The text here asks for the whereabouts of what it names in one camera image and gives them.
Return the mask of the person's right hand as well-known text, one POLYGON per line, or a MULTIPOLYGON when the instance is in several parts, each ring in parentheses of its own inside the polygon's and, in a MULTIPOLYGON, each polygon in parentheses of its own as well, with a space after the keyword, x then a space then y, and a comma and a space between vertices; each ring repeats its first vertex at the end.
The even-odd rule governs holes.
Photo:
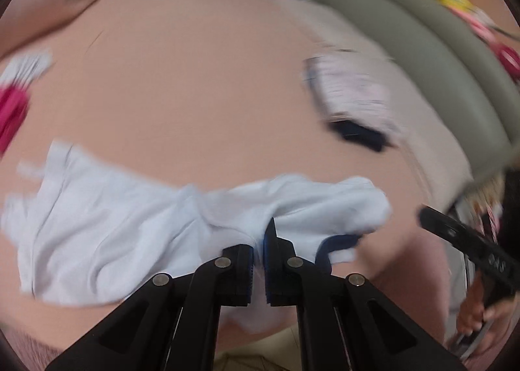
POLYGON ((484 306, 483 299, 483 279, 481 272, 477 272, 457 314, 457 331, 465 336, 471 336, 473 332, 480 330, 484 323, 493 322, 473 351, 474 354, 482 354, 496 345, 506 335, 513 316, 519 310, 519 292, 514 297, 503 298, 489 307, 484 306))

